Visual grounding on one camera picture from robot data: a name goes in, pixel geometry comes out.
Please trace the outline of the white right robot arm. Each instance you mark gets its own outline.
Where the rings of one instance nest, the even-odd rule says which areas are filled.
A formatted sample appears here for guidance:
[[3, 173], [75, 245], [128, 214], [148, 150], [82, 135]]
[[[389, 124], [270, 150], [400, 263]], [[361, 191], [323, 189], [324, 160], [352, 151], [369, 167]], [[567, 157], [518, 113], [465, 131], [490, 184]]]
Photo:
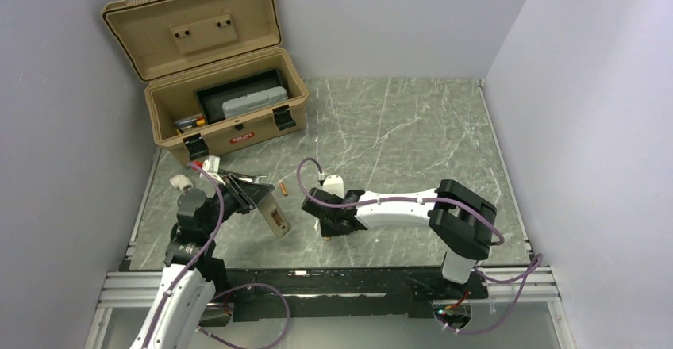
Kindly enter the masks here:
[[455, 180], [407, 194], [349, 190], [343, 197], [314, 187], [302, 210], [316, 217], [324, 237], [345, 236], [384, 227], [429, 228], [447, 246], [439, 291], [457, 297], [468, 285], [473, 267], [490, 255], [492, 237], [504, 236], [494, 226], [497, 207]]

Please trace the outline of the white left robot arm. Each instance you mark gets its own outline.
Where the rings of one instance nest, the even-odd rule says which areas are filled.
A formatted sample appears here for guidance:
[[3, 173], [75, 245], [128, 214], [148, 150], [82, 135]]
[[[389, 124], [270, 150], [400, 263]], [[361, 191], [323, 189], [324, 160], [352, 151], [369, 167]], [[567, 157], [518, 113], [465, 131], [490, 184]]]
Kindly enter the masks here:
[[177, 177], [176, 222], [165, 250], [160, 285], [133, 348], [186, 348], [211, 301], [229, 288], [226, 265], [214, 257], [215, 236], [232, 215], [258, 209], [274, 190], [271, 184], [246, 182], [228, 174], [210, 179], [212, 196], [190, 180]]

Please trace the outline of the white remote control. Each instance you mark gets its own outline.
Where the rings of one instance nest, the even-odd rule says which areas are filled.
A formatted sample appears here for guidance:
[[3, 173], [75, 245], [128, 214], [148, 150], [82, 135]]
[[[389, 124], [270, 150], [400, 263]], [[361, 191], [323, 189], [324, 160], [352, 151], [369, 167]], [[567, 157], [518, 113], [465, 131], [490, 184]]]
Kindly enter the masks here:
[[266, 195], [257, 205], [257, 209], [277, 239], [282, 239], [290, 232], [290, 222], [276, 201], [273, 193]]

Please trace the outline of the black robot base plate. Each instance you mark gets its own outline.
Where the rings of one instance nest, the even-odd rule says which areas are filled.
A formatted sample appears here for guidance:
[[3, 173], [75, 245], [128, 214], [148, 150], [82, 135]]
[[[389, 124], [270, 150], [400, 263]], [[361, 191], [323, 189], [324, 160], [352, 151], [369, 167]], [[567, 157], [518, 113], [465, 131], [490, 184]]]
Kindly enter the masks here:
[[478, 275], [460, 285], [445, 280], [439, 266], [229, 269], [227, 276], [229, 288], [202, 315], [205, 327], [286, 316], [430, 318], [433, 306], [489, 296]]

